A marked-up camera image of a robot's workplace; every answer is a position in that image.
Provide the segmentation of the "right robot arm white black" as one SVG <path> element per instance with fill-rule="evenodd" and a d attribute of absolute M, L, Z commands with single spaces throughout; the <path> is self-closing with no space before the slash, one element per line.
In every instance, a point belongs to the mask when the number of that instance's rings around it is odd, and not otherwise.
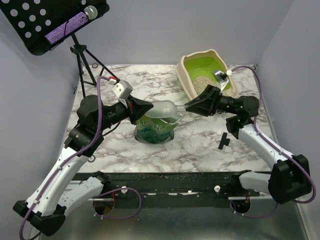
<path fill-rule="evenodd" d="M 226 119 L 227 131 L 248 145 L 270 168 L 270 174 L 250 170 L 236 173 L 230 183 L 234 195 L 256 190 L 271 195 L 278 204 L 296 201 L 314 191 L 309 161 L 302 154 L 294 155 L 283 149 L 258 129 L 253 118 L 258 116 L 259 107 L 259 100 L 254 96 L 223 96 L 211 85 L 185 104 L 186 111 L 204 117 L 216 112 L 232 114 Z"/>

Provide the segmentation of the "translucent plastic scoop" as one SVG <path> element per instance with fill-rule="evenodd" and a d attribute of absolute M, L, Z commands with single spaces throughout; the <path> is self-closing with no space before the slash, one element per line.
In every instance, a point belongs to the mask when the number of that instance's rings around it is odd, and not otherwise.
<path fill-rule="evenodd" d="M 148 110 L 145 115 L 149 118 L 161 119 L 171 118 L 173 115 L 184 112 L 186 105 L 176 105 L 170 100 L 153 101 L 153 108 Z"/>

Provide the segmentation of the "green litter bag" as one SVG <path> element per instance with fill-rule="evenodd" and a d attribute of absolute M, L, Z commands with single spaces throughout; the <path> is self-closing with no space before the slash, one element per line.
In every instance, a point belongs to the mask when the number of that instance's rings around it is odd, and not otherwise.
<path fill-rule="evenodd" d="M 146 144 L 164 144 L 174 139 L 175 127 L 182 116 L 178 113 L 171 117 L 151 118 L 144 115 L 136 122 L 134 138 Z"/>

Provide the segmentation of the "black binder clip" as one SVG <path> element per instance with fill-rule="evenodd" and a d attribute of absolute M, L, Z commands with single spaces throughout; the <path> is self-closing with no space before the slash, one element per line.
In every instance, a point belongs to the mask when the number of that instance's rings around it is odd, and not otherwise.
<path fill-rule="evenodd" d="M 224 132 L 219 142 L 218 149 L 222 150 L 224 146 L 229 146 L 229 144 L 230 144 L 230 139 L 228 138 L 228 133 Z"/>

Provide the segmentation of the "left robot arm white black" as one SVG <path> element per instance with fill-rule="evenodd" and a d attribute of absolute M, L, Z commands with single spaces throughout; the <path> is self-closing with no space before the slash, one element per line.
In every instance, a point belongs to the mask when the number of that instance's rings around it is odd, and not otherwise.
<path fill-rule="evenodd" d="M 88 95 L 77 110 L 77 125 L 70 131 L 60 156 L 37 190 L 26 200 L 17 201 L 13 210 L 22 218 L 19 237 L 23 239 L 26 222 L 39 233 L 54 235 L 67 216 L 92 197 L 107 197 L 111 191 L 108 177 L 96 172 L 69 192 L 65 189 L 79 169 L 103 142 L 103 131 L 130 119 L 135 123 L 153 104 L 129 96 L 124 102 L 105 106 L 101 97 Z"/>

